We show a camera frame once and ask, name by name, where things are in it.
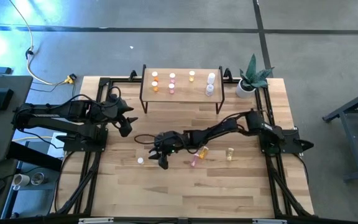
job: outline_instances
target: gray floor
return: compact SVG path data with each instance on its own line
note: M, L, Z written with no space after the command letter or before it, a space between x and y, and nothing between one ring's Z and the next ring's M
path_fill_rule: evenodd
M15 2L29 24L40 26L257 28L252 0ZM265 29L358 29L358 0L259 0L259 5ZM6 0L0 0L1 24L22 24ZM301 136L315 143L305 153L315 213L358 221L358 181L342 181L342 175L356 170L344 131L339 121L321 120L358 95L358 35L269 34L266 39L274 77L285 79L294 122ZM143 63L222 65L238 75L253 53L258 68L264 67L258 34L34 32L34 40L32 69L50 82L71 73L128 75L140 72ZM0 66L27 74L28 47L27 32L0 31ZM28 102L61 103L70 96L71 87L60 86L53 93L32 91Z

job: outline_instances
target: wooden table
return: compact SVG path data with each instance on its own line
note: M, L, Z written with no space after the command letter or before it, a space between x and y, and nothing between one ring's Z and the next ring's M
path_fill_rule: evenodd
M189 72L194 71L194 81L189 81ZM152 82L153 72L158 73L158 92L153 91ZM168 85L170 84L169 74L175 74L175 93L170 94ZM210 73L215 74L214 92L212 96L207 96L206 81ZM223 102L224 92L222 91L223 74L219 69L193 69L193 68L144 68L142 88L140 89L140 102L147 113L149 102L159 103L209 103L215 104L216 114L219 113Z
M99 77L84 77L81 93L96 98ZM268 79L276 124L293 128L291 110L283 79ZM122 97L135 110L126 116L137 116L133 132L122 138L108 125L108 147L102 154L93 200L92 216L109 217L273 217L272 199L265 164L257 137L231 133L208 143L209 154L190 167L193 155L185 150L168 157L169 169L161 169L150 161L151 146L134 142L137 134L162 131L204 129L215 125L229 114L256 108L254 97L236 96L236 85L225 84L226 102L221 113L214 105L155 103L145 114L139 102L139 83L117 83ZM234 148L231 162L225 151ZM59 207L78 185L84 153L77 152L67 161L59 187ZM138 165L137 158L145 158ZM304 208L313 213L308 184L302 163L293 155L283 154L287 184ZM278 190L280 208L284 212L282 193ZM86 205L87 189L82 209Z

